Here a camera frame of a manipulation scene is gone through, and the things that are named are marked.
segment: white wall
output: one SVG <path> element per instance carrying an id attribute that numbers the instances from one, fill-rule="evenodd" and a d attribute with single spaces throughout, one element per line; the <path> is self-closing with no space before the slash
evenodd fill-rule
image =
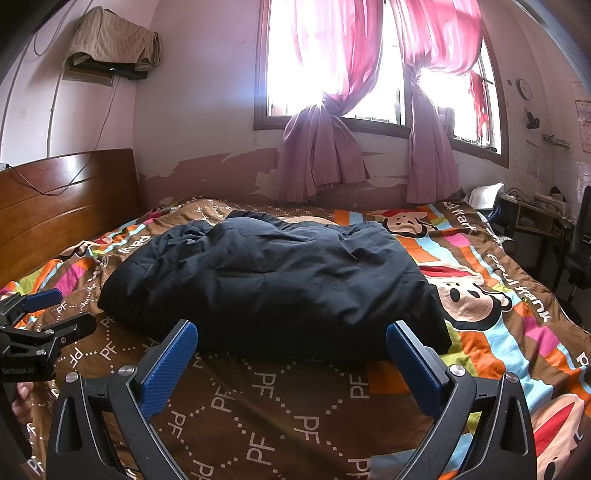
<path id="1" fill-rule="evenodd" d="M 264 201 L 272 197 L 273 163 L 269 160 L 262 168 L 256 157 L 259 149 L 280 145 L 281 131 L 252 129 L 259 3 L 161 0 L 158 4 L 150 28 L 162 35 L 166 57 L 163 65 L 138 85 L 134 118 L 135 158 L 148 204 L 179 195 L 215 192 L 234 200 Z M 534 92 L 530 108 L 544 127 L 549 125 L 534 56 L 508 7 L 499 0 L 482 0 L 480 4 L 505 89 L 509 169 L 456 153 L 462 185 L 471 190 L 504 181 L 530 194 L 546 191 L 551 184 L 550 147 L 541 144 L 543 129 L 525 128 L 526 102 L 515 88 L 517 78 L 528 79 Z M 355 188 L 337 186 L 321 194 L 319 203 L 359 209 L 395 207 L 388 202 L 404 198 L 407 140 L 372 134 L 356 137 L 363 151 L 373 153 L 365 157 L 370 181 Z M 525 173 L 525 139 L 544 151 L 546 162 L 539 179 Z M 247 180 L 225 189 L 229 172 L 218 174 L 225 170 L 212 167 L 214 155 L 220 155 L 220 164 L 241 155 L 239 161 L 232 160 L 231 172 Z M 191 185 L 189 173 L 199 175 Z"/>
<path id="2" fill-rule="evenodd" d="M 59 82 L 63 57 L 76 20 L 86 9 L 101 5 L 134 23 L 149 27 L 157 3 L 158 0 L 72 0 L 46 23 L 37 35 L 38 52 L 50 44 L 63 15 L 72 8 L 47 52 L 37 56 L 30 44 L 21 53 L 24 58 L 20 68 L 21 56 L 0 85 L 0 115 L 6 114 L 0 138 L 0 162 L 16 166 L 40 158 L 95 148 L 114 89 L 91 83 Z M 8 97 L 13 81 L 14 88 Z M 121 79 L 119 82 L 98 148 L 132 147 L 135 88 L 136 83 L 129 80 Z M 56 90 L 50 132 L 50 114 Z"/>
<path id="3" fill-rule="evenodd" d="M 515 7 L 515 16 L 523 29 L 539 66 L 548 100 L 551 132 L 570 143 L 570 149 L 554 150 L 553 183 L 571 203 L 576 218 L 585 186 L 591 184 L 591 153 L 583 151 L 577 108 L 571 81 L 579 81 L 568 60 L 546 31 L 524 11 Z"/>

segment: desk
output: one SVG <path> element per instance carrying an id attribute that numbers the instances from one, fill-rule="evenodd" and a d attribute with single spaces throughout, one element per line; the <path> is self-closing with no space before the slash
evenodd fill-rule
<path id="1" fill-rule="evenodd" d="M 528 273 L 536 279 L 540 276 L 548 241 L 551 238 L 559 240 L 558 264 L 560 265 L 566 251 L 567 236 L 572 230 L 573 224 L 559 213 L 549 212 L 529 203 L 520 202 L 505 193 L 499 194 L 497 201 L 501 207 L 501 215 L 495 223 L 505 229 L 504 235 L 513 238 L 515 232 L 523 232 L 537 235 L 542 239 L 535 267 L 530 269 Z M 553 232 L 552 227 L 555 223 L 560 228 L 560 233 Z"/>

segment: black down jacket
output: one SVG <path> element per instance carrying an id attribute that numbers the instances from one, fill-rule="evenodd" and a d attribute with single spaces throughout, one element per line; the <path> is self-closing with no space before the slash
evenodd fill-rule
<path id="1" fill-rule="evenodd" d="M 155 340 L 190 320 L 201 352 L 251 358 L 388 359 L 395 320 L 438 353 L 451 345 L 427 280 L 375 222 L 234 211 L 215 226 L 175 226 L 113 272 L 98 306 Z"/>

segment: human hand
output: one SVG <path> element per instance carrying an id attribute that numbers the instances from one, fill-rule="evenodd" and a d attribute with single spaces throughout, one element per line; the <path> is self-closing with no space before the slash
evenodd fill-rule
<path id="1" fill-rule="evenodd" d="M 12 402 L 12 413 L 19 423 L 26 425 L 33 421 L 33 402 L 31 401 L 31 392 L 33 383 L 17 383 L 17 399 Z"/>

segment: window frame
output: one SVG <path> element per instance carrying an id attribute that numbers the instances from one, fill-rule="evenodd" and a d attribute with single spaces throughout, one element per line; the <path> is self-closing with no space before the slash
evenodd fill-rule
<path id="1" fill-rule="evenodd" d="M 256 68 L 255 68 L 255 105 L 254 105 L 254 121 L 253 130 L 283 130 L 291 115 L 268 115 L 268 98 L 267 98 L 267 67 L 269 58 L 269 22 L 270 22 L 271 0 L 261 0 L 259 10 L 259 25 L 258 34 L 256 37 Z M 458 138 L 450 138 L 450 145 L 452 150 L 472 155 L 474 157 L 490 160 L 491 162 L 500 165 L 501 167 L 509 168 L 509 131 L 507 126 L 507 110 L 505 105 L 505 93 L 503 91 L 503 84 L 501 82 L 501 74 L 499 66 L 496 61 L 495 52 L 491 45 L 491 39 L 488 32 L 483 25 L 483 42 L 488 49 L 489 57 L 491 58 L 491 66 L 494 75 L 494 82 L 496 88 L 496 95 L 499 100 L 499 122 L 501 124 L 501 153 L 493 152 L 488 148 L 479 147 L 468 142 L 464 142 Z M 412 113 L 412 88 L 410 73 L 408 69 L 402 65 L 404 72 L 404 102 L 405 102 L 405 119 L 404 125 L 390 124 L 387 122 L 377 122 L 373 120 L 365 120 L 362 118 L 347 118 L 341 117 L 343 123 L 352 132 L 363 132 L 377 135 L 386 135 L 388 137 L 406 138 L 410 137 L 410 125 L 413 124 Z M 486 100 L 490 103 L 490 96 L 488 94 L 488 85 L 486 92 Z"/>

